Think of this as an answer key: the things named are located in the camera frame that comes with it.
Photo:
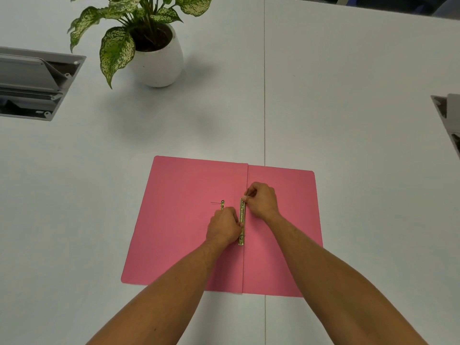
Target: person's right arm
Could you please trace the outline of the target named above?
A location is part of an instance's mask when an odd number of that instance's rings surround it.
[[[295,283],[335,345],[427,345],[363,275],[281,216],[273,188],[253,183],[243,200],[273,232]]]

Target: forearm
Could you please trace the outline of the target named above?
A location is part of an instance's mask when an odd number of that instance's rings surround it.
[[[267,224],[303,297],[336,345],[426,344],[360,273],[281,216]]]
[[[182,258],[142,290],[87,345],[176,344],[223,249],[205,242]]]

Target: person's left hand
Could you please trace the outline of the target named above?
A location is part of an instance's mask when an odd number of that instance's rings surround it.
[[[207,226],[206,241],[227,247],[236,241],[241,233],[241,226],[233,207],[217,210]]]

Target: pink folder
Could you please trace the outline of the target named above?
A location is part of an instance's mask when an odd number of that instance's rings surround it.
[[[121,276],[147,285],[206,237],[220,202],[239,212],[252,182],[276,190],[281,214],[322,246],[315,175],[311,171],[156,156]],[[246,211],[245,243],[216,262],[206,290],[301,297],[267,225]]]

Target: soil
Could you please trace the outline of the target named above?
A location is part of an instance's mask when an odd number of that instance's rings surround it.
[[[136,51],[154,52],[168,46],[172,40],[171,30],[164,24],[141,24],[130,31]]]

